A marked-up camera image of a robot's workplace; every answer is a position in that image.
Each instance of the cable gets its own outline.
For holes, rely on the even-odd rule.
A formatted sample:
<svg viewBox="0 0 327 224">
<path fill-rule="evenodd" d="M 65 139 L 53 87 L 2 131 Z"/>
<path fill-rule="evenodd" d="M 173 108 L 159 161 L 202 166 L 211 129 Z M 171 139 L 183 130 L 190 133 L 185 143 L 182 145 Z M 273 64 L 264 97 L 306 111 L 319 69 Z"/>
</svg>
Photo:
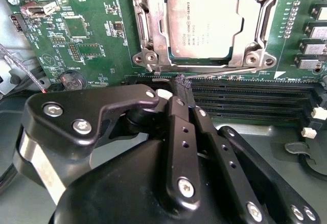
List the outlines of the cable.
<svg viewBox="0 0 327 224">
<path fill-rule="evenodd" d="M 25 66 L 22 64 L 20 60 L 12 56 L 2 44 L 0 44 L 0 50 L 5 54 L 5 60 L 8 63 L 10 63 L 10 61 L 13 61 L 17 65 L 17 67 L 23 70 L 30 77 L 30 79 L 37 85 L 37 87 L 40 88 L 42 93 L 45 93 L 45 89 L 43 88 L 42 84 L 35 78 L 35 76 L 30 71 L 28 71 L 25 68 Z"/>
<path fill-rule="evenodd" d="M 254 71 L 254 70 L 256 70 L 255 67 L 242 68 L 242 69 L 236 69 L 236 70 L 230 70 L 230 71 L 202 73 L 202 74 L 195 74 L 195 75 L 186 76 L 185 79 L 195 79 L 195 78 L 202 78 L 202 77 L 208 77 L 208 76 L 217 76 L 217 75 L 225 75 L 225 74 L 233 74 L 233 73 L 241 73 L 241 72 L 250 72 L 250 71 Z"/>
<path fill-rule="evenodd" d="M 311 166 L 307 162 L 307 157 L 305 154 L 298 155 L 298 162 L 300 163 L 300 165 L 302 166 L 303 170 L 306 173 L 308 173 L 311 176 L 318 178 L 320 180 L 327 181 L 327 175 L 319 173 L 319 172 L 315 171 L 313 168 L 311 168 Z"/>
<path fill-rule="evenodd" d="M 0 177 L 0 194 L 2 194 L 17 175 L 17 170 L 13 164 Z"/>
</svg>

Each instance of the screw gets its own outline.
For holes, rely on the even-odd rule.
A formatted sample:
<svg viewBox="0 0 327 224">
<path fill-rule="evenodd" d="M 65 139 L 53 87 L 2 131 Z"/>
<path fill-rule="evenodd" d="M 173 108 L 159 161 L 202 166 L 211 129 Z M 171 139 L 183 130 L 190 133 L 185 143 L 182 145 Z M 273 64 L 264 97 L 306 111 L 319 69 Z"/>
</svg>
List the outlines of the screw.
<svg viewBox="0 0 327 224">
<path fill-rule="evenodd" d="M 152 53 L 147 53 L 145 55 L 145 58 L 149 61 L 149 62 L 152 62 L 152 61 L 156 61 L 157 60 L 157 57 L 152 54 Z"/>
<path fill-rule="evenodd" d="M 63 113 L 62 108 L 57 104 L 48 104 L 43 108 L 43 111 L 51 117 L 59 117 Z"/>
<path fill-rule="evenodd" d="M 203 117 L 206 117 L 206 113 L 202 109 L 200 109 L 199 112 Z"/>
<path fill-rule="evenodd" d="M 85 119 L 77 119 L 73 123 L 73 129 L 79 134 L 86 135 L 91 132 L 92 126 Z"/>
<path fill-rule="evenodd" d="M 151 98 L 154 98 L 154 94 L 151 91 L 149 91 L 149 90 L 147 92 L 145 92 L 145 94 L 147 96 L 151 97 Z"/>
<path fill-rule="evenodd" d="M 291 205 L 291 209 L 293 211 L 293 214 L 299 219 L 304 220 L 303 214 L 298 210 L 298 208 L 294 205 Z"/>
<path fill-rule="evenodd" d="M 184 102 L 183 102 L 181 99 L 178 98 L 176 101 L 177 101 L 177 103 L 180 104 L 181 106 L 184 106 Z"/>
<path fill-rule="evenodd" d="M 262 214 L 260 212 L 260 210 L 257 208 L 257 206 L 255 206 L 254 203 L 249 202 L 247 205 L 247 210 L 250 213 L 250 215 L 253 217 L 253 219 L 257 222 L 262 221 Z"/>
<path fill-rule="evenodd" d="M 178 181 L 178 188 L 184 197 L 192 197 L 194 195 L 194 187 L 191 182 L 186 179 Z"/>
<path fill-rule="evenodd" d="M 232 131 L 231 129 L 227 129 L 227 132 L 228 132 L 231 136 L 235 136 L 234 131 Z"/>
<path fill-rule="evenodd" d="M 313 221 L 316 220 L 315 215 L 312 213 L 312 211 L 308 207 L 305 207 L 305 213 L 307 214 L 308 218 L 310 218 L 310 220 L 313 220 Z"/>
<path fill-rule="evenodd" d="M 259 60 L 259 55 L 254 52 L 249 53 L 245 58 L 245 62 L 247 65 L 254 65 L 255 62 L 257 62 L 258 60 Z"/>
</svg>

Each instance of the gray surface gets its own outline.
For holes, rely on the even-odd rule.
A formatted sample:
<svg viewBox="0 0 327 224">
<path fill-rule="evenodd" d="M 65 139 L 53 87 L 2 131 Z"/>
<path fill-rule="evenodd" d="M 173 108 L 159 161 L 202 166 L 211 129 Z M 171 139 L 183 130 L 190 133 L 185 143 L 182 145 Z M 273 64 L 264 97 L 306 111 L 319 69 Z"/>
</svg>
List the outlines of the gray surface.
<svg viewBox="0 0 327 224">
<path fill-rule="evenodd" d="M 22 108 L 22 102 L 20 104 L 17 110 Z M 13 110 L 0 112 L 0 172 L 3 172 L 11 162 L 20 116 L 19 112 Z M 327 183 L 306 175 L 296 162 L 296 156 L 288 155 L 283 150 L 284 143 L 298 140 L 296 131 L 266 126 L 230 126 L 241 133 L 267 162 L 315 208 L 322 223 L 327 223 L 325 212 Z M 318 134 L 321 144 L 317 140 L 307 142 L 315 159 L 311 164 L 322 173 L 327 173 L 327 145 L 324 141 L 326 136 L 327 132 Z M 145 139 L 146 135 L 139 135 L 132 141 L 117 141 L 98 148 L 92 157 L 92 165 L 97 166 Z M 49 221 L 55 210 L 48 192 L 23 176 L 17 177 L 0 198 L 0 223 L 43 224 Z"/>
<path fill-rule="evenodd" d="M 35 58 L 35 53 L 32 51 L 30 44 L 23 33 L 18 33 L 13 26 L 9 15 L 12 14 L 5 0 L 0 0 L 0 43 L 9 50 L 15 57 L 24 60 L 24 66 L 31 70 L 39 66 L 39 62 Z M 3 54 L 0 52 L 0 60 L 3 60 Z M 25 72 L 12 65 L 12 73 L 20 76 L 22 79 L 26 76 Z M 50 86 L 48 78 L 40 79 L 44 81 L 45 88 Z M 29 89 L 38 90 L 37 86 L 32 85 Z"/>
</svg>

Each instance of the green circuit board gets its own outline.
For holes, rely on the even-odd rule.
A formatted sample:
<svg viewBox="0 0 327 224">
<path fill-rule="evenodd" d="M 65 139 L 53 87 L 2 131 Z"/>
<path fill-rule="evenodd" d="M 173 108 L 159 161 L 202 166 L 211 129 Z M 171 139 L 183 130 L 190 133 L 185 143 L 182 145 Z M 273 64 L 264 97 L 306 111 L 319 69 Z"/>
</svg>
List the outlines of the green circuit board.
<svg viewBox="0 0 327 224">
<path fill-rule="evenodd" d="M 30 42 L 46 75 L 59 83 L 67 70 L 80 72 L 87 87 L 118 85 L 128 76 L 151 76 L 135 65 L 131 57 L 140 51 L 132 0 L 31 0 L 36 3 L 56 1 L 50 17 L 26 18 L 21 28 Z M 286 26 L 294 2 L 299 2 L 289 38 Z M 298 69 L 294 64 L 300 54 L 299 44 L 307 38 L 308 22 L 314 21 L 311 7 L 322 0 L 278 0 L 267 52 L 277 58 L 271 69 L 242 75 L 226 75 L 230 80 L 318 82 L 327 74 L 327 64 L 320 68 Z M 26 0 L 8 3 L 14 17 L 21 16 Z M 162 73 L 164 77 L 171 73 Z"/>
</svg>

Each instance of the cpu socket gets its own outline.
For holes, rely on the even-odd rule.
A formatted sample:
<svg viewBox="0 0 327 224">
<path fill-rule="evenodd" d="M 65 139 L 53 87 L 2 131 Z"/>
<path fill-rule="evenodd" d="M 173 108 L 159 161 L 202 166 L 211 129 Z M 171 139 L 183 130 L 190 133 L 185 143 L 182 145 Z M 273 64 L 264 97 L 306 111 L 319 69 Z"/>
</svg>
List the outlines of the cpu socket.
<svg viewBox="0 0 327 224">
<path fill-rule="evenodd" d="M 256 72 L 273 67 L 266 52 L 277 0 L 133 0 L 149 72 Z"/>
</svg>

